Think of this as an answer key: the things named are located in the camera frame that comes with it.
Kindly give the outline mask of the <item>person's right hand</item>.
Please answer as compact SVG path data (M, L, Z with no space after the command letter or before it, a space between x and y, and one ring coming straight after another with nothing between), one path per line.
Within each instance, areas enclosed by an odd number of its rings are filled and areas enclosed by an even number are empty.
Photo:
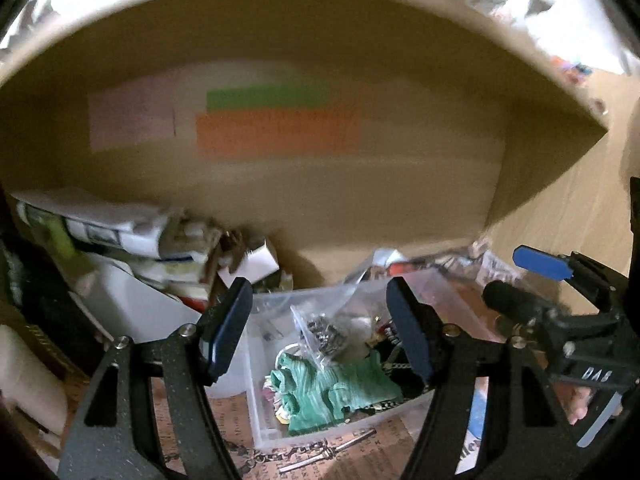
M576 425L587 416L589 403L595 394L594 390L587 387L559 385L558 397L570 425Z

